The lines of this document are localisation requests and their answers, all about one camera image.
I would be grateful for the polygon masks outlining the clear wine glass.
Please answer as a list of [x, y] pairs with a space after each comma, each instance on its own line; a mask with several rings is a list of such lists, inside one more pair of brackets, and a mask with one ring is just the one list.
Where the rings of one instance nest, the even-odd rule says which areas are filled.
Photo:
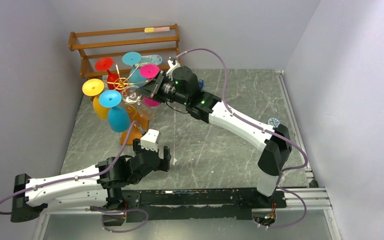
[[144, 96], [136, 92], [139, 87], [136, 85], [129, 85], [125, 87], [122, 92], [122, 100], [126, 105], [128, 112], [132, 117], [142, 117], [145, 120], [150, 120], [154, 117], [154, 111], [144, 104]]

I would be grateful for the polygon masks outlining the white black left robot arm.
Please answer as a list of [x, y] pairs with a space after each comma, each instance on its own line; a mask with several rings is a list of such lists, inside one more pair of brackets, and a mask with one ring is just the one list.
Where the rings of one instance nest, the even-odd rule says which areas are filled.
[[95, 165], [63, 175], [32, 178], [26, 173], [14, 179], [10, 221], [34, 220], [42, 213], [74, 207], [105, 207], [117, 210], [122, 206], [122, 188], [138, 184], [151, 172], [168, 172], [170, 147], [158, 150], [139, 147], [134, 156], [109, 157]]

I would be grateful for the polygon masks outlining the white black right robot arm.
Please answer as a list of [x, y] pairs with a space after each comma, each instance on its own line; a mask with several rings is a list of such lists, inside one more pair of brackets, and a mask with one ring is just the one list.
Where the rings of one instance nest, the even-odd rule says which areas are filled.
[[257, 165], [262, 174], [255, 202], [265, 208], [274, 201], [281, 171], [292, 151], [286, 126], [274, 127], [236, 111], [220, 97], [201, 89], [197, 75], [186, 66], [169, 73], [161, 70], [136, 92], [159, 103], [182, 104], [191, 117], [224, 128], [251, 143], [261, 151]]

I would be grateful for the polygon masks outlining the pink wine glass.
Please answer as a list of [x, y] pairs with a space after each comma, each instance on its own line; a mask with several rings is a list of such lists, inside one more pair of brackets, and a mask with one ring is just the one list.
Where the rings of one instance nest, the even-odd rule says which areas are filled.
[[[154, 79], [158, 73], [160, 72], [160, 68], [155, 64], [146, 64], [140, 68], [140, 75], [148, 80], [150, 82], [152, 79]], [[143, 102], [148, 107], [157, 107], [160, 105], [159, 102], [152, 100], [149, 97], [145, 97], [143, 99]]]

